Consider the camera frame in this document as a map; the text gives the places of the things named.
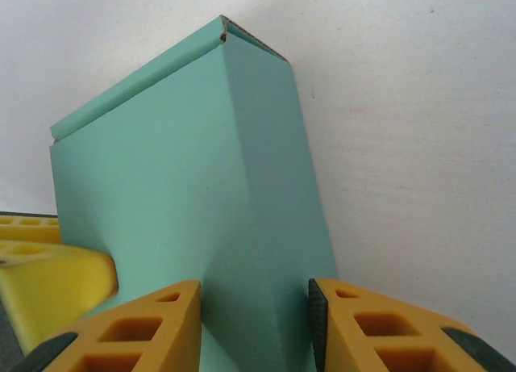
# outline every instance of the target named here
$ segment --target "cardboard box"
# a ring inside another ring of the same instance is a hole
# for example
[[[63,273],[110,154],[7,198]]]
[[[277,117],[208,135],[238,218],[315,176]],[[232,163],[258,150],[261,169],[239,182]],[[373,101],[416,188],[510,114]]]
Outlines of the cardboard box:
[[[314,370],[309,278],[336,278],[292,69],[217,18],[52,127],[62,239],[109,253],[102,309],[203,289],[201,371]]]

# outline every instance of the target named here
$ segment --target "yellow plastic piece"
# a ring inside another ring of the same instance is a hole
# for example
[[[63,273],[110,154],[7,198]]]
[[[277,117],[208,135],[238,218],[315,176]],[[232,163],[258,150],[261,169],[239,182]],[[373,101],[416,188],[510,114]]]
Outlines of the yellow plastic piece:
[[[117,289],[109,255],[69,245],[0,241],[0,297],[24,353]]]
[[[0,215],[2,240],[39,241],[60,244],[59,221],[52,217]]]
[[[328,300],[326,372],[485,372],[441,328],[460,322],[336,281],[316,279]]]
[[[77,321],[45,372],[198,372],[201,283],[184,281]]]

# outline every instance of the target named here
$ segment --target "white wall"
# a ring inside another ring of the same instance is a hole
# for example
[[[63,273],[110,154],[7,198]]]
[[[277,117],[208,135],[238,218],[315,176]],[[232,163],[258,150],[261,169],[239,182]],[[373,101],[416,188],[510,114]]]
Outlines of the white wall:
[[[286,56],[343,279],[516,361],[516,0],[0,0],[0,210],[48,127],[224,13]]]

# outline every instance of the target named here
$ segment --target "mint green cardboard box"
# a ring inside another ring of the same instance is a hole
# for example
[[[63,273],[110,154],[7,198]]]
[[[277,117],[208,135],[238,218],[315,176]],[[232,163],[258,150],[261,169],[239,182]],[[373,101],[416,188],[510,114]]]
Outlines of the mint green cardboard box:
[[[119,293],[203,288],[201,371],[315,370],[309,278],[336,278],[289,63],[220,17],[52,127],[65,243]]]

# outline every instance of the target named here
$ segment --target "black rubber pad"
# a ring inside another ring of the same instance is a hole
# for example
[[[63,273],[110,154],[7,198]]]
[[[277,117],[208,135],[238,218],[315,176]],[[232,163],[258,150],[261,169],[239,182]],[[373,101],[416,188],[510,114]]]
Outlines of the black rubber pad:
[[[443,328],[457,345],[487,372],[516,372],[516,366],[477,336],[455,328]]]
[[[315,367],[317,372],[324,372],[328,334],[328,300],[315,279],[308,281],[308,304]]]
[[[10,372],[42,372],[77,338],[77,333],[63,333],[39,344]]]

